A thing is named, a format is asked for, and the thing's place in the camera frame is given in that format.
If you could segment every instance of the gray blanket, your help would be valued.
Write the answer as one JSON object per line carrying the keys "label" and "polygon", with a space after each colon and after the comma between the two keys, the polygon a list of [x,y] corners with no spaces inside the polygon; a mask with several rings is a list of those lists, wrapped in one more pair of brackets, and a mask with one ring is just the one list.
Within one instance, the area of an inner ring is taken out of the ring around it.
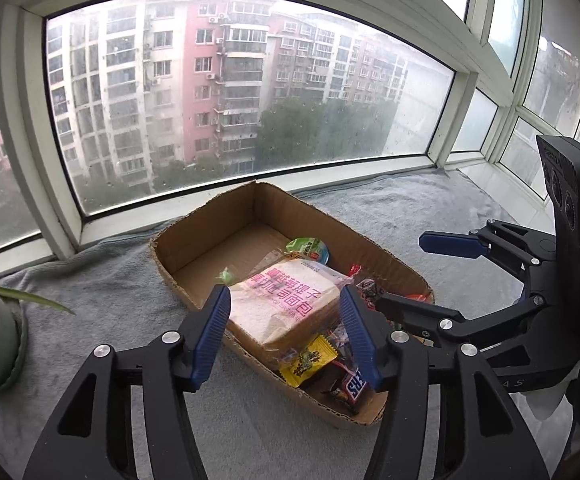
{"label": "gray blanket", "polygon": [[[303,192],[299,197],[372,238],[422,274],[436,302],[476,317],[510,304],[521,285],[484,261],[423,253],[426,230],[467,232],[488,218],[512,221],[461,173],[425,171],[384,176]],[[61,301],[67,316],[29,304],[30,346],[19,382],[0,393],[0,463],[20,479],[55,403],[92,349],[141,346],[175,328],[185,309],[163,285],[148,254],[156,231],[111,238],[65,262],[50,262],[1,280]],[[132,424],[139,478],[152,478],[140,388],[134,388]],[[548,462],[563,447],[569,427],[566,402],[543,424],[518,405]],[[340,480],[363,477],[377,426],[337,430],[264,382],[222,348],[210,380],[186,403],[210,479]],[[430,418],[420,478],[433,474],[438,390],[431,388]]]}

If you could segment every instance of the yellow candy packet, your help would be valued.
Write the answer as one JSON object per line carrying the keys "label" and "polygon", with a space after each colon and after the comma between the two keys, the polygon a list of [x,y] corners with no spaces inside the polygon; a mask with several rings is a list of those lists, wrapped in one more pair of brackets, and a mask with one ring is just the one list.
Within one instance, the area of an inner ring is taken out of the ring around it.
{"label": "yellow candy packet", "polygon": [[328,340],[319,334],[289,365],[282,367],[279,373],[286,383],[297,388],[326,364],[334,361],[337,355]]}

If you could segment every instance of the camera lens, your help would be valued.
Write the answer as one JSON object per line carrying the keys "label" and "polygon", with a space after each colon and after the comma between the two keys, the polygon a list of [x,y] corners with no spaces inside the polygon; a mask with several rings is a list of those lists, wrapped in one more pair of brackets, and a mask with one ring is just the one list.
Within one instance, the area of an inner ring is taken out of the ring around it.
{"label": "camera lens", "polygon": [[561,207],[561,202],[563,201],[563,196],[561,195],[561,183],[559,182],[559,175],[557,175],[557,172],[554,170],[552,170],[552,180],[550,184],[552,186],[554,199],[557,201],[559,207]]}
{"label": "camera lens", "polygon": [[574,231],[575,215],[574,215],[574,204],[572,202],[572,197],[566,191],[566,218],[568,219],[568,224],[570,228]]}

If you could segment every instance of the cardboard box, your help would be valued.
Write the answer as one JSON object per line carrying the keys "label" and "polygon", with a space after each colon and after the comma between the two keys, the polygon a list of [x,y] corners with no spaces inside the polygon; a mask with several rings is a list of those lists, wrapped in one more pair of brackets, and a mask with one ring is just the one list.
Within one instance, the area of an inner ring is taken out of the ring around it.
{"label": "cardboard box", "polygon": [[[202,308],[225,267],[248,273],[270,251],[283,250],[299,237],[322,239],[330,251],[328,266],[343,274],[353,264],[360,264],[389,292],[432,295],[421,276],[372,240],[264,183],[251,182],[218,195],[163,230],[150,250],[166,284],[186,304]],[[286,384],[240,345],[229,324],[224,342],[264,378],[336,426],[347,422],[369,425],[381,419],[386,393],[370,392],[359,414],[351,416],[321,393],[330,384],[316,381],[305,391]]]}

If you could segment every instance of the plant leaf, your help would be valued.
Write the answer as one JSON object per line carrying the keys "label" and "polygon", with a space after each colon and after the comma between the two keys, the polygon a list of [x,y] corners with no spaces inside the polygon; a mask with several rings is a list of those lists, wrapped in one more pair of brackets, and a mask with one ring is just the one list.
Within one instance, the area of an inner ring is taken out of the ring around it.
{"label": "plant leaf", "polygon": [[0,296],[4,298],[11,298],[13,300],[21,300],[21,301],[30,301],[32,303],[38,303],[45,306],[50,306],[55,308],[61,312],[67,312],[68,314],[73,314],[74,312],[71,311],[66,306],[63,306],[61,303],[57,303],[53,300],[47,300],[43,296],[38,296],[36,294],[32,294],[30,292],[25,292],[23,290],[17,290],[16,288],[9,288],[7,286],[0,286]]}

